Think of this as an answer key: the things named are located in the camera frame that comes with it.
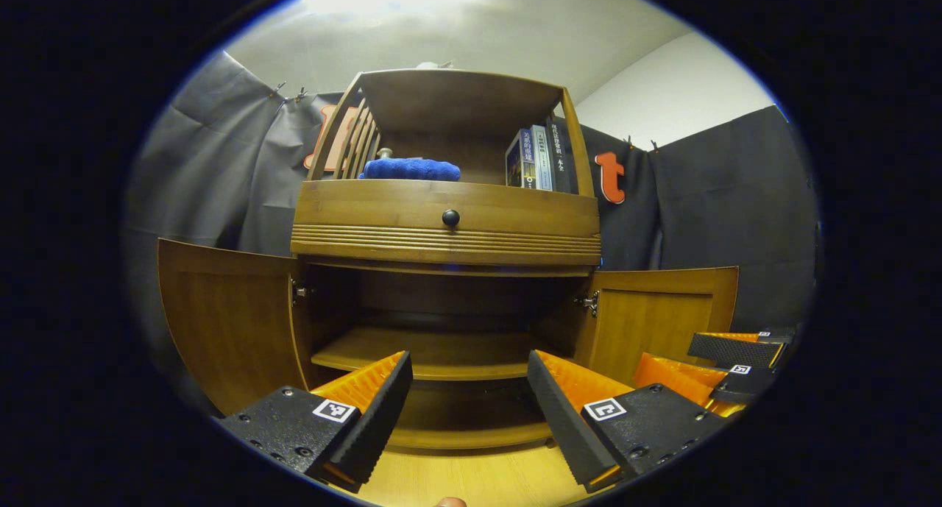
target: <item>blue cloth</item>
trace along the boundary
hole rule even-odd
[[[374,159],[368,161],[359,179],[387,180],[437,180],[457,182],[461,169],[445,161],[431,159]]]

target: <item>black knob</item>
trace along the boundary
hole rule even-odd
[[[458,221],[460,221],[460,219],[461,215],[458,215],[458,211],[455,211],[454,209],[448,209],[442,213],[442,221],[448,227],[455,227],[458,225]]]

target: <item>open cabinet door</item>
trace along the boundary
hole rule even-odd
[[[305,281],[297,259],[159,239],[157,268],[177,350],[223,414],[279,386],[312,389],[310,295],[292,305],[292,280]]]
[[[598,309],[584,309],[576,363],[629,386],[642,352],[710,365],[687,356],[690,339],[729,332],[739,276],[735,267],[596,272],[588,296],[598,292]]]

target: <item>ceiling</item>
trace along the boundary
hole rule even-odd
[[[566,85],[576,104],[692,31],[645,0],[292,0],[226,51],[283,93],[343,91],[359,71],[453,60]]]

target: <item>cabinet hinge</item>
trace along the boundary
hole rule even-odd
[[[573,302],[576,305],[582,305],[582,308],[591,308],[592,317],[598,316],[598,290],[592,292],[592,296],[582,296],[580,298],[573,299]]]
[[[297,298],[304,298],[308,293],[313,293],[313,288],[299,285],[297,281],[291,279],[291,306],[297,306]]]

